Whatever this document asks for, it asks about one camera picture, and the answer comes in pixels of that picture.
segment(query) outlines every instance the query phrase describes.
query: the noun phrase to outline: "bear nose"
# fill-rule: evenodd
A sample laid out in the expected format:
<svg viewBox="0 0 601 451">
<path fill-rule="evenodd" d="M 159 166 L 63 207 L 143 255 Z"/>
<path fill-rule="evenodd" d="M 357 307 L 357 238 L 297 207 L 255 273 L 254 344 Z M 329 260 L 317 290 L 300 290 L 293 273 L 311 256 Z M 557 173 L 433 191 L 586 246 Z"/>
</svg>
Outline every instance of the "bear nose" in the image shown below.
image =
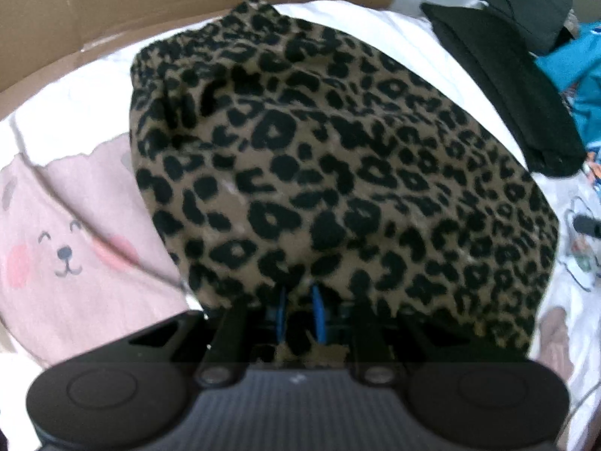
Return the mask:
<svg viewBox="0 0 601 451">
<path fill-rule="evenodd" d="M 69 246 L 63 246 L 58 251 L 56 251 L 56 255 L 61 261 L 67 261 L 71 259 L 71 256 L 73 256 L 73 251 Z"/>
</svg>

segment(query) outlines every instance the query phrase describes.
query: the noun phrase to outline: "white fabric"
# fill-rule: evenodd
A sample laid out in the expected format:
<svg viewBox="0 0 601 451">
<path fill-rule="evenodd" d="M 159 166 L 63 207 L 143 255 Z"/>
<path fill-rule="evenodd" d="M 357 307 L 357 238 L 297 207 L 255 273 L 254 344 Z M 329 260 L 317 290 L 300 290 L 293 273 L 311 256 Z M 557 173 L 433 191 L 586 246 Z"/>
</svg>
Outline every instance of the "white fabric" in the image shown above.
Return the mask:
<svg viewBox="0 0 601 451">
<path fill-rule="evenodd" d="M 366 9 L 346 2 L 278 5 L 277 9 L 291 17 L 343 30 L 382 50 L 469 112 L 525 165 L 518 144 L 494 107 L 464 69 L 438 44 L 425 20 Z M 22 136 L 31 161 L 39 165 L 73 154 L 90 153 L 98 144 L 127 132 L 131 60 L 148 42 L 175 32 L 178 30 L 131 45 L 79 68 L 48 85 L 11 117 L 0 122 L 0 168 L 8 165 L 18 150 L 15 130 L 17 135 Z M 534 177 L 560 219 L 574 195 L 586 197 L 591 209 L 601 217 L 601 204 L 585 183 L 584 177 L 567 180 L 549 180 L 540 175 Z M 565 225 L 562 225 L 562 233 L 566 234 Z M 540 314 L 556 305 L 564 307 L 567 312 L 570 359 L 575 365 L 569 387 L 573 402 L 576 402 L 600 378 L 601 297 L 582 292 L 569 274 L 561 266 L 556 266 Z M 537 353 L 538 340 L 535 336 L 531 357 L 536 357 Z M 14 432 L 11 431 L 10 451 L 31 451 L 34 449 L 31 447 L 31 426 L 26 416 L 20 413 L 25 393 L 9 395 L 5 387 L 20 385 L 20 388 L 26 388 L 35 377 L 35 372 L 20 372 L 16 364 L 14 368 L 11 369 L 11 379 L 2 378 L 3 374 L 0 373 L 2 418 L 8 418 L 4 417 L 5 414 L 14 414 L 11 417 Z M 578 449 L 578 442 L 598 401 L 597 392 L 576 414 L 570 429 L 570 451 Z M 20 427 L 14 427 L 14 422 L 19 419 Z"/>
</svg>

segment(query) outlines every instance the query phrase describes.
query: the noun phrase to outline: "leopard print fabric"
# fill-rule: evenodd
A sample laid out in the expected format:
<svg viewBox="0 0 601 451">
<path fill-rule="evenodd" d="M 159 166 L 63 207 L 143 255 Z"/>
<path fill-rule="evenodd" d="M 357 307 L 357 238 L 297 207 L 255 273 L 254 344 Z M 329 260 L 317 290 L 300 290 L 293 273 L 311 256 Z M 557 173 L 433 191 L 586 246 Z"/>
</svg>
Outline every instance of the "leopard print fabric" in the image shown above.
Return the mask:
<svg viewBox="0 0 601 451">
<path fill-rule="evenodd" d="M 137 184 L 204 306 L 319 281 L 527 350 L 557 218 L 422 78 L 259 0 L 151 44 L 131 78 Z"/>
</svg>

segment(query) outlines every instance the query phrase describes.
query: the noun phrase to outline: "metal bolt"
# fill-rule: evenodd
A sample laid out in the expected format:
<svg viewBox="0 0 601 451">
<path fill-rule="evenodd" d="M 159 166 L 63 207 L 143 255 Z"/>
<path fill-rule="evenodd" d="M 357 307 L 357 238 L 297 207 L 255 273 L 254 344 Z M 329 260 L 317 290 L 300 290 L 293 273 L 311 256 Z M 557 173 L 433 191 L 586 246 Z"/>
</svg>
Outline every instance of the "metal bolt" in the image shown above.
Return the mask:
<svg viewBox="0 0 601 451">
<path fill-rule="evenodd" d="M 231 379 L 231 371 L 224 366 L 211 366 L 200 374 L 200 379 L 205 385 L 223 385 Z"/>
<path fill-rule="evenodd" d="M 372 366 L 365 371 L 363 378 L 372 385 L 388 385 L 394 380 L 394 370 L 386 366 Z"/>
</svg>

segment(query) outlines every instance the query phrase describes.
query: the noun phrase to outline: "bear mouth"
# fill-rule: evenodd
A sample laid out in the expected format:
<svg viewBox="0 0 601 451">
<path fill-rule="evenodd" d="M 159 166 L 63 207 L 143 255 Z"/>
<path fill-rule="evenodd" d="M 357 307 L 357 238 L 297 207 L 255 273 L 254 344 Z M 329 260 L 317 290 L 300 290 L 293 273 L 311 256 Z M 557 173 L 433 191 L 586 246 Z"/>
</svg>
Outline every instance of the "bear mouth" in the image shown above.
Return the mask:
<svg viewBox="0 0 601 451">
<path fill-rule="evenodd" d="M 83 271 L 83 268 L 81 266 L 79 266 L 79 268 L 75 268 L 75 269 L 71 269 L 71 267 L 69 266 L 69 262 L 67 261 L 65 263 L 65 269 L 64 271 L 55 271 L 54 274 L 59 277 L 59 278 L 65 278 L 68 275 L 73 275 L 73 276 L 77 276 L 79 275 L 81 272 Z"/>
</svg>

